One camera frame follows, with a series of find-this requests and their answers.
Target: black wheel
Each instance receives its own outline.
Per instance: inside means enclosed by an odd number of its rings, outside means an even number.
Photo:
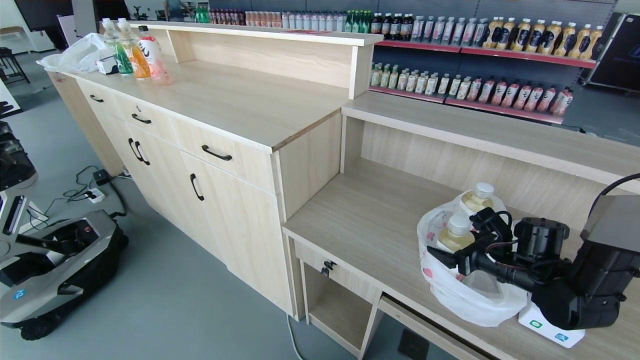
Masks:
[[[20,336],[28,341],[39,340],[49,335],[58,327],[56,322],[43,318],[36,318],[28,325],[22,327]]]

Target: cable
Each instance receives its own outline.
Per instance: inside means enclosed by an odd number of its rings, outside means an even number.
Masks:
[[[287,325],[289,326],[289,335],[291,335],[291,343],[293,344],[293,350],[295,350],[299,360],[305,360],[305,358],[302,357],[298,352],[298,346],[296,346],[296,339],[293,337],[293,330],[291,329],[291,320],[289,319],[289,315],[285,314],[285,316],[287,317]]]
[[[591,209],[589,209],[589,216],[591,216],[591,212],[593,211],[593,208],[596,206],[596,203],[598,202],[598,199],[600,199],[601,196],[607,195],[611,190],[617,188],[619,185],[627,183],[631,180],[636,180],[636,179],[640,179],[640,172],[637,174],[632,174],[629,176],[625,176],[622,179],[616,180],[614,181],[611,185],[607,186],[606,188],[604,188],[599,194],[598,196],[596,196],[596,199],[593,201],[593,204],[591,205]]]

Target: gray floor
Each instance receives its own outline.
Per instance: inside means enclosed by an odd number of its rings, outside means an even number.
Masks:
[[[7,118],[38,170],[33,200],[41,207],[77,188],[76,172],[87,165],[100,166],[55,89],[31,95],[51,86],[33,62],[44,55],[18,57],[32,84],[8,86],[25,111]],[[640,135],[640,100],[596,88],[577,89],[565,124],[592,126],[601,136],[640,146],[640,137],[619,130]],[[119,221],[131,239],[120,273],[45,339],[22,341],[18,331],[0,328],[1,360],[295,358],[281,310],[150,209],[132,181],[115,183],[131,209]],[[112,191],[102,190],[107,199],[99,204],[57,202],[52,219],[101,208],[118,211]],[[402,330],[401,324],[385,317],[367,358],[405,359],[396,351]],[[294,323],[293,331],[305,359],[353,358],[313,326]],[[450,357],[431,347],[430,360],[446,358]]]

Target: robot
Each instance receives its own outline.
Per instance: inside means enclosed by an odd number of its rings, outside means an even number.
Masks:
[[[129,239],[103,210],[30,235],[17,233],[38,174],[0,122],[0,324],[25,340],[49,335],[117,273]]]

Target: stool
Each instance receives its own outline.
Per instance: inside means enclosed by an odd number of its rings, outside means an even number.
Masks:
[[[16,83],[22,80],[31,83],[29,78],[27,78],[27,74],[24,73],[22,67],[15,59],[13,51],[8,47],[0,47],[0,78],[5,84]]]

